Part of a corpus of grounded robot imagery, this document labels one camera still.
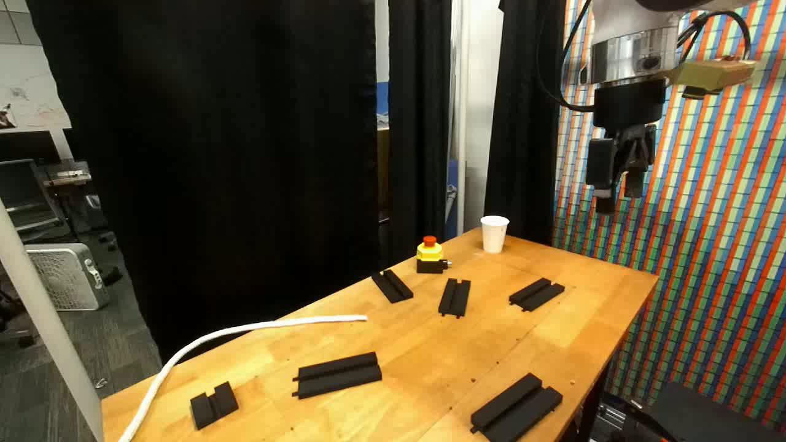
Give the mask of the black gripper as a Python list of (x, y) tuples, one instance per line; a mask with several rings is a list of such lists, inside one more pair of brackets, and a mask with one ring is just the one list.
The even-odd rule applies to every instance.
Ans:
[[(610, 135), (655, 122), (662, 116), (666, 81), (642, 79), (631, 83), (599, 86), (593, 90), (591, 122)], [(642, 194), (642, 173), (652, 162), (655, 132), (642, 129), (626, 143), (626, 183), (623, 194), (637, 199)], [(590, 143), (585, 181), (593, 188), (599, 213), (614, 211), (614, 143), (597, 137)]]

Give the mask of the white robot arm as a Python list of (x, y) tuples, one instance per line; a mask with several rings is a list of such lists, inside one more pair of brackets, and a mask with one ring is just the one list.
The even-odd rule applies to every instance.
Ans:
[(593, 0), (591, 124), (585, 181), (599, 213), (615, 208), (618, 178), (626, 197), (642, 192), (652, 162), (655, 122), (662, 116), (666, 76), (678, 65), (678, 22), (704, 0)]

